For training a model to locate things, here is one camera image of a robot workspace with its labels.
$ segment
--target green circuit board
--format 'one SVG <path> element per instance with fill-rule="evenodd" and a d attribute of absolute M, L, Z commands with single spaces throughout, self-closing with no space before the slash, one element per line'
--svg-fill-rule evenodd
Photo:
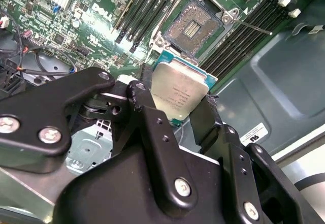
<path fill-rule="evenodd" d="M 54 46 L 73 58 L 79 68 L 97 66 L 106 69 L 116 77 L 119 74 L 134 75 L 142 63 L 155 62 L 159 52 L 151 49 L 154 34 L 158 31 L 165 32 L 175 22 L 188 1 L 70 0 L 65 8 L 55 9 L 58 6 L 51 0 L 1 0 L 0 6 L 17 19 L 22 32 L 32 30 L 32 36 L 28 37 L 28 40 L 33 45 Z M 238 8 L 239 19 L 245 19 L 262 0 L 214 1 L 226 10 Z M 310 0 L 293 1 L 310 2 Z M 149 6 L 150 2 L 155 6 L 143 12 L 139 11 L 141 9 L 137 5 Z M 154 9 L 160 3 L 161 9 Z M 157 14 L 152 18 L 151 13 L 154 11 L 157 11 Z M 123 38 L 120 42 L 116 42 L 121 32 L 116 25 L 127 22 L 128 18 L 132 21 L 129 30 L 133 32 L 133 37 L 131 36 L 133 40 Z M 163 23 L 153 33 L 162 18 Z M 214 47 L 218 45 L 215 40 L 223 30 L 224 27 L 220 27 L 209 36 L 209 39 L 203 40 L 202 45 L 197 45 L 198 49 L 195 50 L 192 59 L 204 63 Z M 136 35 L 141 36 L 141 39 L 138 38 L 139 44 L 136 49 L 130 51 Z"/>

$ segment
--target black ram slot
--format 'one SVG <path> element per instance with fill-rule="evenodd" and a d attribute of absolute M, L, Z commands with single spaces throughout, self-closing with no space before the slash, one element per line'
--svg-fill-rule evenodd
<path fill-rule="evenodd" d="M 273 19 L 272 25 L 269 25 L 268 28 L 276 28 L 283 20 L 284 18 Z M 245 50 L 241 51 L 235 57 L 230 57 L 230 63 L 224 62 L 223 65 L 217 71 L 213 72 L 215 76 L 217 76 L 219 79 L 225 77 L 227 73 L 231 71 L 232 68 L 234 68 L 243 58 L 245 58 L 245 56 L 249 54 L 255 48 L 255 46 L 258 45 L 259 42 L 261 42 L 266 37 L 266 34 L 255 34 L 255 36 L 252 38 L 250 44 L 247 45 Z"/>
<path fill-rule="evenodd" d="M 140 33 L 135 37 L 135 43 L 138 43 L 142 40 L 146 32 L 148 31 L 149 27 L 152 25 L 153 21 L 156 19 L 156 17 L 161 13 L 161 11 L 164 9 L 165 5 L 167 4 L 169 0 L 163 0 L 158 7 L 154 10 L 154 12 L 151 14 L 149 19 L 146 20 L 146 23 L 141 28 Z"/>
<path fill-rule="evenodd" d="M 258 16 L 262 15 L 265 9 L 268 9 L 272 5 L 272 0 L 263 0 L 262 3 L 245 19 L 245 22 L 251 23 Z M 216 56 L 224 52 L 225 46 L 236 40 L 236 37 L 240 35 L 247 27 L 240 25 L 221 45 L 216 49 L 216 51 L 206 60 L 206 62 L 201 66 L 202 69 L 206 70 L 209 68 L 211 62 L 215 61 Z"/>
<path fill-rule="evenodd" d="M 277 0 L 264 0 L 245 19 L 245 22 L 273 31 L 285 18 L 287 18 L 287 13 L 277 5 Z M 222 79 L 265 37 L 267 35 L 264 33 L 240 25 L 214 51 L 201 68 L 218 79 Z"/>
<path fill-rule="evenodd" d="M 263 15 L 261 15 L 259 18 L 255 19 L 253 22 L 251 22 L 252 25 L 258 26 L 260 28 L 265 28 L 264 24 L 268 24 L 271 22 L 272 16 L 275 15 L 278 16 L 278 12 L 274 8 L 265 9 L 265 12 L 263 12 Z M 246 42 L 248 38 L 255 34 L 260 33 L 258 31 L 255 31 L 249 27 L 244 28 L 242 33 L 240 33 L 236 38 L 232 40 L 230 45 L 223 50 L 223 53 L 220 56 L 215 56 L 214 63 L 211 63 L 210 66 L 207 68 L 211 73 L 214 73 L 216 69 L 219 68 L 220 65 L 222 65 L 222 62 L 224 60 L 227 60 L 229 56 L 231 56 L 233 53 L 238 53 L 238 50 L 242 49 L 246 46 Z"/>
<path fill-rule="evenodd" d="M 145 9 L 145 3 L 148 0 L 136 0 L 135 2 L 135 7 L 129 11 L 128 15 L 125 17 L 124 22 L 121 22 L 117 28 L 121 28 L 122 30 L 119 33 L 119 36 L 116 39 L 117 43 L 120 43 L 121 40 L 124 38 L 124 36 L 127 33 L 127 30 L 130 28 L 130 26 L 132 25 L 132 23 L 136 20 L 136 16 L 139 15 L 139 13 L 141 13 L 143 11 L 143 9 Z"/>
<path fill-rule="evenodd" d="M 127 35 L 129 40 L 131 40 L 133 38 L 133 35 L 138 31 L 138 28 L 140 27 L 143 20 L 153 11 L 153 8 L 155 7 L 157 1 L 158 0 L 146 0 L 146 5 L 135 17 L 135 21 L 133 22 L 131 30 Z"/>
<path fill-rule="evenodd" d="M 124 25 L 125 21 L 130 16 L 130 13 L 133 12 L 134 9 L 136 9 L 138 7 L 139 1 L 141 1 L 141 0 L 130 0 L 130 3 L 127 4 L 124 12 L 122 13 L 122 15 L 120 16 L 120 18 L 116 22 L 116 24 L 114 26 L 115 29 L 120 29 L 120 27 L 122 25 Z"/>

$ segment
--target metal bracket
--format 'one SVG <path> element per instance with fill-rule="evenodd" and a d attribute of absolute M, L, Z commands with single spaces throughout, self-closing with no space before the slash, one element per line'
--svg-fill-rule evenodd
<path fill-rule="evenodd" d="M 15 122 L 15 128 L 0 133 L 0 166 L 35 173 L 58 169 L 71 145 L 67 106 L 78 111 L 85 98 L 114 84 L 105 71 L 89 68 L 1 100 L 0 126 Z"/>

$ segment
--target capacitor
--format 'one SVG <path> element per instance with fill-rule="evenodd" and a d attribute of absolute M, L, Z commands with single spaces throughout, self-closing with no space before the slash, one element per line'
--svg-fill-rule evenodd
<path fill-rule="evenodd" d="M 74 27 L 74 28 L 79 28 L 81 26 L 81 21 L 80 21 L 80 19 L 74 19 L 73 21 L 72 21 L 72 27 Z"/>

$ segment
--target black cable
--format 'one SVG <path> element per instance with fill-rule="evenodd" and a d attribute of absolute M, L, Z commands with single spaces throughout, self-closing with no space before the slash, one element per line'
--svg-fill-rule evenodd
<path fill-rule="evenodd" d="M 37 66 L 41 69 L 42 72 L 48 72 L 43 65 L 41 64 L 40 57 L 37 53 L 35 53 L 35 61 Z M 53 76 L 47 76 L 51 81 L 54 81 L 55 78 Z"/>
<path fill-rule="evenodd" d="M 63 51 L 61 51 L 61 50 L 59 50 L 59 49 L 57 49 L 57 48 L 54 48 L 54 47 L 52 47 L 52 46 L 49 46 L 49 45 L 44 45 L 44 46 L 35 46 L 35 47 L 33 47 L 33 48 L 30 48 L 30 49 L 29 49 L 29 52 L 34 51 L 34 50 L 42 50 L 42 49 L 52 49 L 52 50 L 55 50 L 56 52 L 62 54 L 62 55 L 63 55 L 63 56 L 68 60 L 68 62 L 73 66 L 73 68 L 74 68 L 74 72 L 77 71 L 77 67 L 76 67 L 76 65 L 72 62 L 72 60 L 70 59 L 70 57 L 69 57 L 67 54 L 65 54 Z"/>
<path fill-rule="evenodd" d="M 18 52 L 19 52 L 19 65 L 18 66 L 21 67 L 22 58 L 23 58 L 23 44 L 22 44 L 22 39 L 21 39 L 20 27 L 19 27 L 18 23 L 16 22 L 15 18 L 13 16 L 11 16 L 8 12 L 6 12 L 3 9 L 0 9 L 0 12 L 5 14 L 6 16 L 8 16 L 16 28 L 17 36 L 18 36 Z"/>
<path fill-rule="evenodd" d="M 31 74 L 31 75 L 40 75 L 40 76 L 66 76 L 71 73 L 62 73 L 62 72 L 42 72 L 42 71 L 36 71 L 36 70 L 30 70 L 30 69 L 23 69 L 21 70 L 23 73 Z"/>

